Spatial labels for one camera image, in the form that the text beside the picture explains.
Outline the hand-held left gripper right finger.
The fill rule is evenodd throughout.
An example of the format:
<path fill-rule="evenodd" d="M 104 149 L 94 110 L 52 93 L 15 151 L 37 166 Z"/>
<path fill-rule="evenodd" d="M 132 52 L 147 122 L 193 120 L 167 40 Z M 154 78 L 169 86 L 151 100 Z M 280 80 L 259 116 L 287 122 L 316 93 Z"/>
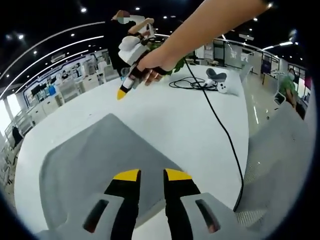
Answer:
<path fill-rule="evenodd" d="M 210 193 L 201 193 L 187 173 L 163 171 L 165 215 L 173 240 L 258 240 L 235 213 Z"/>

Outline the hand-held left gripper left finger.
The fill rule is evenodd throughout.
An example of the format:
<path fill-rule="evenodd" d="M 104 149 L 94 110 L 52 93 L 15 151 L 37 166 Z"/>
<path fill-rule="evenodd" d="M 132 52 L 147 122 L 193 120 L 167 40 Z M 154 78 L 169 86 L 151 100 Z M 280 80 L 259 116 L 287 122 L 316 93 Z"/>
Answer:
<path fill-rule="evenodd" d="M 103 193 L 74 204 L 49 240 L 130 240 L 139 213 L 141 170 L 116 174 Z"/>

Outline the person's right hand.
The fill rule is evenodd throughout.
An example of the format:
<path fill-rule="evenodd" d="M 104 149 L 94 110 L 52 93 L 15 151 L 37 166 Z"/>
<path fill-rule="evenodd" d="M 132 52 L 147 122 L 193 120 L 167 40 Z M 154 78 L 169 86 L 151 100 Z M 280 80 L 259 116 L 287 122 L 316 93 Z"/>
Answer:
<path fill-rule="evenodd" d="M 148 69 L 143 80 L 144 84 L 149 86 L 152 82 L 159 82 L 163 78 L 163 74 L 156 72 L 153 70 L 154 68 L 160 67 L 164 71 L 171 71 L 176 63 L 177 61 L 172 57 L 171 53 L 161 46 L 142 58 L 136 67 L 141 72 Z"/>

